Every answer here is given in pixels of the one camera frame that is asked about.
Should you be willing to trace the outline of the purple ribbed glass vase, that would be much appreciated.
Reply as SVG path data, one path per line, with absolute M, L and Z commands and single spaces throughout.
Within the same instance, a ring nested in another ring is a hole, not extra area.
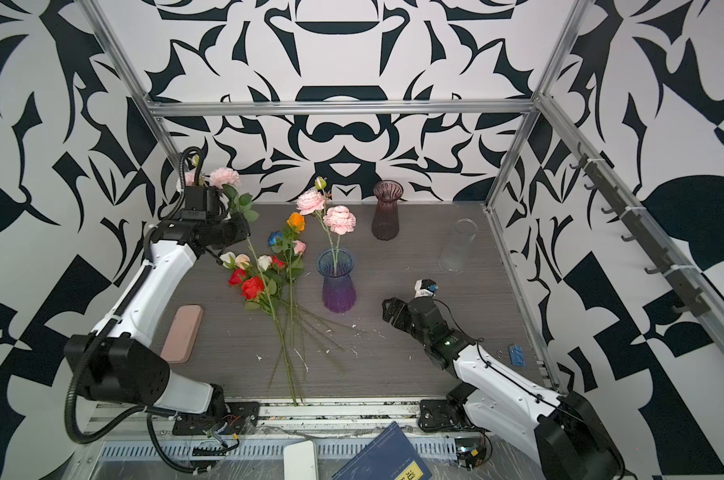
M 338 261 L 334 259 L 333 250 L 327 249 L 318 256 L 316 266 L 323 277 L 322 300 L 325 307 L 333 313 L 342 314 L 351 310 L 357 301 L 351 277 L 355 259 L 345 248 L 339 250 Z

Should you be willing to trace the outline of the large red rose stem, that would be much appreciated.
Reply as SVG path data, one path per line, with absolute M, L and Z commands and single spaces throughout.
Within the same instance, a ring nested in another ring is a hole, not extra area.
M 285 279 L 273 271 L 258 273 L 254 269 L 235 268 L 229 279 L 231 287 L 238 287 L 245 298 L 245 308 L 262 310 L 275 322 L 278 333 L 286 333 L 284 320 L 284 301 L 282 290 Z

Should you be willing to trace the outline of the pink peony flower stem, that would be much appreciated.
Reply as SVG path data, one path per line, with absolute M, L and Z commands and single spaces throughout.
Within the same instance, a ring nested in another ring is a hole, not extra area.
M 301 215 L 313 216 L 322 225 L 330 242 L 333 273 L 338 274 L 341 238 L 356 229 L 356 216 L 346 206 L 331 205 L 331 192 L 326 179 L 322 176 L 314 179 L 314 185 L 297 198 L 296 205 Z

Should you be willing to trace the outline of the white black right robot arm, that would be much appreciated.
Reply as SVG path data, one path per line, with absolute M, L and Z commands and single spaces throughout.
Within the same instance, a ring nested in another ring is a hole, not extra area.
M 493 358 L 479 340 L 448 324 L 436 299 L 386 299 L 382 319 L 412 336 L 438 368 L 460 380 L 451 393 L 460 414 L 526 454 L 546 478 L 626 475 L 618 447 L 584 396 L 544 388 Z

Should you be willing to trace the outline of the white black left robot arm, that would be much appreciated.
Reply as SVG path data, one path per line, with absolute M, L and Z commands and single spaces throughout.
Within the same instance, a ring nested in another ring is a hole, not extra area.
M 74 417 L 80 397 L 145 411 L 222 416 L 221 387 L 175 373 L 151 345 L 171 297 L 196 261 L 249 235 L 239 213 L 220 222 L 175 219 L 152 229 L 127 291 L 91 333 L 72 336 L 64 348 L 74 372 L 66 416 Z

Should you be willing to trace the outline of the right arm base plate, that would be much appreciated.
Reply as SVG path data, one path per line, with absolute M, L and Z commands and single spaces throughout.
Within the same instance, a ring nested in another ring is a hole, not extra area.
M 476 388 L 461 383 L 442 399 L 424 399 L 419 403 L 418 427 L 427 433 L 473 431 L 465 404 Z

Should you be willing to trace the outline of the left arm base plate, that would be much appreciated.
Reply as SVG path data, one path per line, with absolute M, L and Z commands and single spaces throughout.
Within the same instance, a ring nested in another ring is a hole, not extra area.
M 257 401 L 226 402 L 221 413 L 182 414 L 174 423 L 175 436 L 205 435 L 213 427 L 219 435 L 244 434 L 258 425 L 261 403 Z

